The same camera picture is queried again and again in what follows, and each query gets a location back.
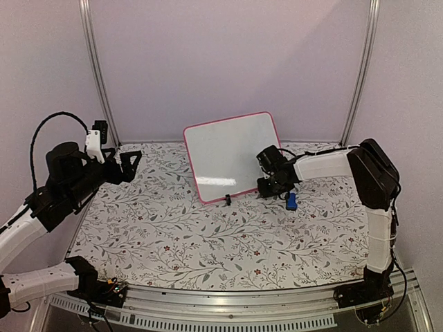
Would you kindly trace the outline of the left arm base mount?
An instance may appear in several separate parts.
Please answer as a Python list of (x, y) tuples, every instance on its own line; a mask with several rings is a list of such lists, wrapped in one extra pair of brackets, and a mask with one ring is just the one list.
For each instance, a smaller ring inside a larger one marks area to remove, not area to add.
[(69, 257), (65, 261), (78, 277), (78, 287), (67, 294), (94, 304), (122, 308), (127, 295), (127, 285), (116, 277), (110, 282), (98, 279), (98, 271), (83, 257)]

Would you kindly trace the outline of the blue whiteboard eraser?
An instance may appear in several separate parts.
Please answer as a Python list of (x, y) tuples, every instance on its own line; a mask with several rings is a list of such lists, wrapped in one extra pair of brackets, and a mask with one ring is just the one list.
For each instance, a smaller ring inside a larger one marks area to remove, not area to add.
[(286, 210), (296, 211), (298, 209), (295, 192), (287, 192), (285, 195), (285, 202), (286, 202)]

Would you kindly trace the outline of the pink framed whiteboard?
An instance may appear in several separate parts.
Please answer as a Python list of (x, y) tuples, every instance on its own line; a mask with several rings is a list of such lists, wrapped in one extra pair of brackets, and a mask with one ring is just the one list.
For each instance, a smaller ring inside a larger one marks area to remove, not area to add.
[(183, 138), (198, 197), (205, 204), (256, 190), (263, 176), (256, 156), (271, 145), (280, 146), (266, 111), (186, 127)]

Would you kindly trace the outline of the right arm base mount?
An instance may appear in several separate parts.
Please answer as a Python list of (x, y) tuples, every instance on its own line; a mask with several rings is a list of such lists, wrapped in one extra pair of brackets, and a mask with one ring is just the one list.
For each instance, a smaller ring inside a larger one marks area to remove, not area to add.
[(363, 271), (363, 281), (353, 284), (337, 286), (334, 289), (334, 300), (339, 308), (347, 308), (377, 302), (373, 306), (365, 306), (356, 311), (357, 318), (364, 324), (380, 323), (389, 304), (382, 304), (381, 300), (390, 302), (394, 290), (390, 283), (390, 271), (375, 273), (367, 268)]

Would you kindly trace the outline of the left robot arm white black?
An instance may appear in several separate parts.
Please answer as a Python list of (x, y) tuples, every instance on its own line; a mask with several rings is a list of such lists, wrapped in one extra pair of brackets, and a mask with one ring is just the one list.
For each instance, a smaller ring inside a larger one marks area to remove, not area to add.
[[(102, 163), (80, 151), (76, 142), (63, 142), (46, 155), (48, 180), (24, 201), (1, 226), (1, 267), (5, 268), (36, 239), (52, 232), (71, 214), (79, 214), (105, 183), (120, 185), (134, 180), (140, 151), (105, 150)], [(66, 291), (86, 301), (102, 293), (97, 270), (83, 257), (21, 274), (1, 274), (1, 316), (30, 300)]]

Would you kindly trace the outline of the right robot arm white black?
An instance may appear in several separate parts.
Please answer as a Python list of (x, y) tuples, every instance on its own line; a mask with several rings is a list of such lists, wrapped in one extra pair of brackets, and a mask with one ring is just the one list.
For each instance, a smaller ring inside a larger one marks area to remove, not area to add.
[(359, 145), (320, 152), (284, 156), (286, 149), (275, 145), (257, 156), (264, 177), (257, 180), (260, 196), (289, 194), (297, 183), (316, 178), (349, 176), (368, 220), (368, 260), (366, 271), (381, 275), (394, 264), (393, 246), (397, 239), (396, 200), (401, 193), (397, 168), (379, 144), (369, 138)]

